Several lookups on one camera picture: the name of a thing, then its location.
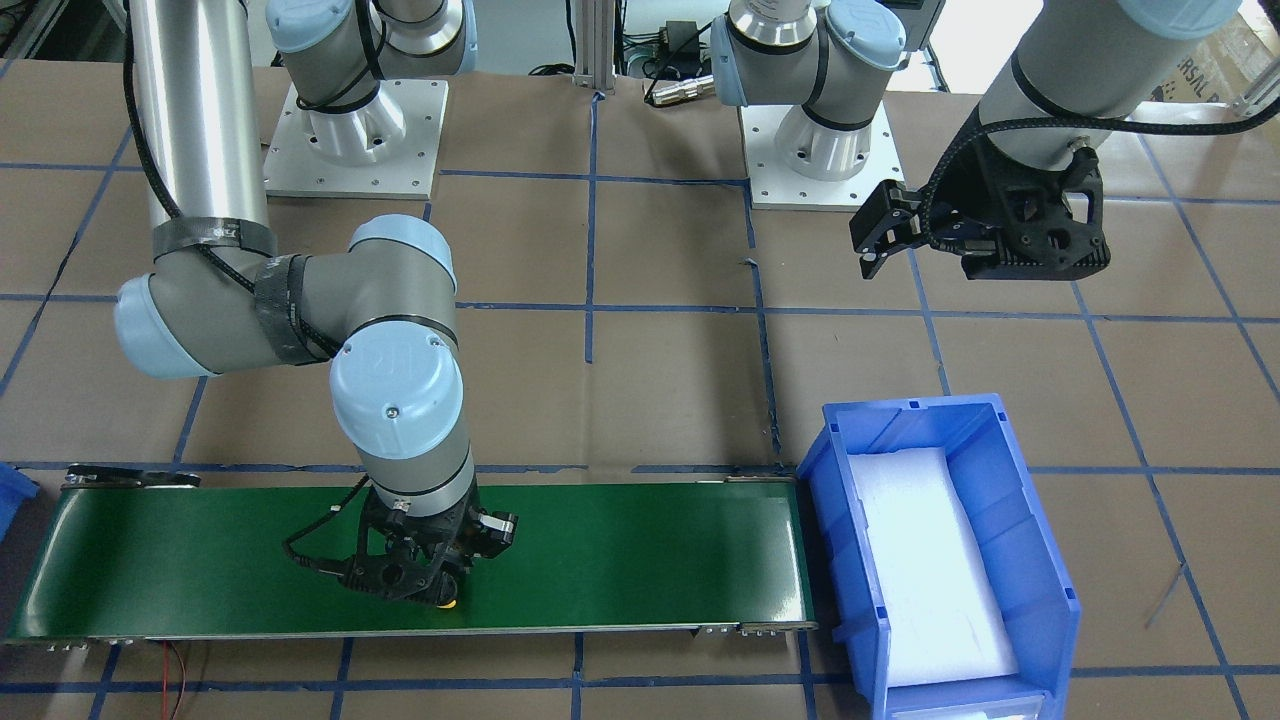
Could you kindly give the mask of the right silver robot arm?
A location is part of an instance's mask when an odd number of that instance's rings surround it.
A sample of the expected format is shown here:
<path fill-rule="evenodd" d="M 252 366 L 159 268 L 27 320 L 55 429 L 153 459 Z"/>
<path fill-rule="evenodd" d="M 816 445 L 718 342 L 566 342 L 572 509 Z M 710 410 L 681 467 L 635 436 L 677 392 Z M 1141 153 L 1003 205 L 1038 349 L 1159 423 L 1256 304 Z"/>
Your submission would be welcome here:
<path fill-rule="evenodd" d="M 243 1 L 128 1 L 123 86 L 154 192 L 154 268 L 114 325 L 156 378 L 326 364 L 335 419 L 370 484 L 353 553 L 291 560 L 385 600 L 447 607 L 513 523 L 476 498 L 457 279 L 419 214 L 380 215 L 344 249 L 270 225 Z"/>

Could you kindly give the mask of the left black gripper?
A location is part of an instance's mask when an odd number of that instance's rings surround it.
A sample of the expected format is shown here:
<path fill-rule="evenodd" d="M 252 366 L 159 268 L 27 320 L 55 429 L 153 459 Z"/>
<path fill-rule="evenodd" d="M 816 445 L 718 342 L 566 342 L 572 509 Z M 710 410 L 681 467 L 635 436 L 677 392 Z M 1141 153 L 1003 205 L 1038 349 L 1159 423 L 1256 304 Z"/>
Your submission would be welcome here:
<path fill-rule="evenodd" d="M 1024 165 L 979 138 L 934 191 L 934 246 L 961 258 L 969 281 L 1079 281 L 1111 263 L 1096 150 L 1061 170 Z"/>

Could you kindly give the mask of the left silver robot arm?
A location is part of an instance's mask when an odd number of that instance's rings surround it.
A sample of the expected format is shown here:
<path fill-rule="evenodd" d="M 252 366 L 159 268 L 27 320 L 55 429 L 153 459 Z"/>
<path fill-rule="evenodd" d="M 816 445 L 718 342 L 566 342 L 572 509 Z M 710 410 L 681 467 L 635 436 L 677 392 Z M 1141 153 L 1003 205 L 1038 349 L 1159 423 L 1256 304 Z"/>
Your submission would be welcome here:
<path fill-rule="evenodd" d="M 879 182 L 850 220 L 864 278 L 905 249 L 960 258 L 972 281 L 1078 281 L 1108 266 L 1098 151 L 1115 132 L 1176 135 L 1132 113 L 1235 1 L 1047 1 L 931 178 Z M 908 29 L 878 1 L 732 1 L 710 26 L 716 92 L 783 105 L 788 161 L 815 176 L 819 136 L 863 138 Z"/>

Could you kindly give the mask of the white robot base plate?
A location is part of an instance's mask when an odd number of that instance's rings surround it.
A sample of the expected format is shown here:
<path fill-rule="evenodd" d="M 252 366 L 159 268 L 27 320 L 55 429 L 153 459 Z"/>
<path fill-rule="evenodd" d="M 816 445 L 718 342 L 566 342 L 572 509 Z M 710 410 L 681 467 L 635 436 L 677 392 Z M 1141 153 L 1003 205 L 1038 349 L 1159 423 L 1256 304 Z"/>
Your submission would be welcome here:
<path fill-rule="evenodd" d="M 905 181 L 883 106 L 855 131 L 819 126 L 800 106 L 746 106 L 739 115 L 755 209 L 852 211 L 882 181 Z"/>

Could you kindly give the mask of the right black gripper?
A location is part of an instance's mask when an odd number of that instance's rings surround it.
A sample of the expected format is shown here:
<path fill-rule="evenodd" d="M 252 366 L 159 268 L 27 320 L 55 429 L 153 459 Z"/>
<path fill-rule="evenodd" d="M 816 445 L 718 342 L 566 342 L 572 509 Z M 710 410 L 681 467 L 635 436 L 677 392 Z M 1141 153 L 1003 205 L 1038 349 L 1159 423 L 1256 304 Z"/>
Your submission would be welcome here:
<path fill-rule="evenodd" d="M 383 600 L 431 603 L 457 589 L 475 556 L 467 553 L 468 519 L 480 511 L 476 489 L 444 512 L 413 518 L 383 502 L 371 489 L 364 502 L 357 547 L 346 562 L 346 588 Z"/>

